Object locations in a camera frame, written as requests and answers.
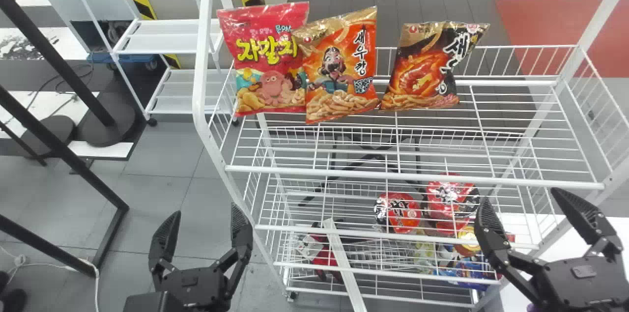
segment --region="instant noodle cup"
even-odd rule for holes
[[[470,218],[460,219],[436,219],[431,216],[431,210],[429,210],[429,202],[423,201],[420,205],[423,213],[424,220],[422,221],[424,226],[424,232],[428,236],[437,237],[456,237],[455,232],[466,227],[470,221]]]
[[[305,23],[309,8],[293,2],[216,12],[234,57],[237,117],[305,110],[306,73],[292,30]]]
[[[458,104],[452,68],[472,51],[487,28],[486,23],[452,21],[402,26],[380,109],[449,108]]]
[[[373,206],[375,220],[395,233],[415,233],[422,219],[417,201],[407,193],[383,193]]]
[[[369,111],[373,88],[377,8],[330,17],[293,30],[308,75],[306,123]]]
[[[442,175],[460,175],[441,173]],[[480,194],[472,183],[431,181],[426,187],[429,215],[439,220],[469,221],[476,212]]]
[[[474,227],[465,226],[462,229],[458,230],[458,238],[470,241],[476,240]],[[481,253],[481,246],[478,243],[458,243],[454,245],[454,248],[462,256],[475,256],[476,254]]]

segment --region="round black base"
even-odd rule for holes
[[[42,119],[40,122],[64,144],[70,144],[72,141],[74,122],[70,117],[66,117],[65,115],[53,115]],[[20,139],[33,149],[38,156],[49,157],[52,155],[52,151],[49,147],[41,142],[30,130],[27,130]],[[20,148],[20,153],[26,158],[32,158],[31,155],[22,148]]]
[[[109,111],[115,124],[104,126],[101,121],[88,111],[79,126],[78,138],[96,147],[112,146],[126,138],[133,128],[136,113],[132,106],[117,93],[104,93],[98,100]]]

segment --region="rack caster wheel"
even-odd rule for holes
[[[294,302],[297,299],[297,296],[297,292],[291,291],[288,293],[286,300],[288,300],[288,302]]]

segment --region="red noodle cup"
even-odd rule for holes
[[[420,225],[422,210],[417,201],[407,193],[383,193],[373,207],[375,220],[395,233],[412,233]]]
[[[441,173],[442,175],[460,175]],[[472,183],[431,181],[426,188],[429,216],[438,220],[469,221],[480,200],[478,189]]]

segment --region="white cable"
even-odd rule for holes
[[[13,274],[11,274],[11,277],[9,278],[9,281],[7,281],[6,285],[9,285],[9,283],[11,282],[11,280],[13,280],[13,277],[15,276],[15,274],[18,272],[20,268],[32,267],[33,265],[49,265],[50,267],[65,269],[65,266],[63,265],[54,265],[54,264],[49,264],[49,263],[29,263],[29,264],[16,265],[15,267],[7,271],[7,273],[13,272]]]
[[[17,256],[14,256],[13,254],[10,254],[9,252],[6,251],[6,249],[4,249],[4,247],[0,246],[0,249],[2,249],[2,251],[6,254],[8,254],[9,256],[11,256],[12,258],[17,258]]]
[[[54,265],[54,264],[50,264],[50,263],[29,263],[26,264],[27,262],[27,256],[25,256],[24,254],[20,254],[20,255],[13,255],[10,254],[9,252],[7,252],[4,247],[0,246],[0,250],[2,250],[4,253],[8,254],[9,256],[11,256],[13,258],[13,263],[15,264],[15,266],[11,269],[9,269],[7,271],[7,274],[11,274],[11,277],[9,278],[9,281],[6,282],[6,286],[9,285],[9,283],[11,282],[11,280],[13,280],[13,277],[15,276],[15,274],[17,274],[18,270],[21,267],[32,267],[34,265],[48,265],[49,267],[55,267],[55,268],[60,268],[60,269],[65,269],[65,270],[70,270],[71,272],[77,272],[76,269],[68,266],[68,265]],[[92,267],[94,269],[94,277],[96,279],[96,281],[94,281],[94,307],[96,308],[96,312],[100,312],[99,308],[98,308],[98,282],[100,279],[100,272],[98,270],[98,268],[96,267],[96,265],[94,265],[92,262],[90,262],[88,259],[82,259],[80,258],[81,261],[83,261],[83,263],[89,265],[90,267]]]

